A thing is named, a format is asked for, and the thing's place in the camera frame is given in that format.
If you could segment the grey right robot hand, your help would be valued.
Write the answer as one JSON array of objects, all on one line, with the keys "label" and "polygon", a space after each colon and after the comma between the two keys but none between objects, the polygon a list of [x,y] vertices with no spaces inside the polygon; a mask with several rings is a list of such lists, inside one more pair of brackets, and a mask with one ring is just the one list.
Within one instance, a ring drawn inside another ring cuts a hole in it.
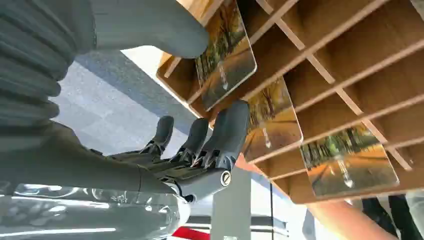
[{"label": "grey right robot hand", "polygon": [[175,0],[3,0],[0,3],[0,180],[113,191],[193,196],[226,187],[247,136],[243,100],[222,110],[212,136],[193,128],[179,154],[161,160],[171,138],[162,124],[149,147],[104,156],[57,122],[50,101],[78,55],[154,46],[194,59],[205,28]]}]

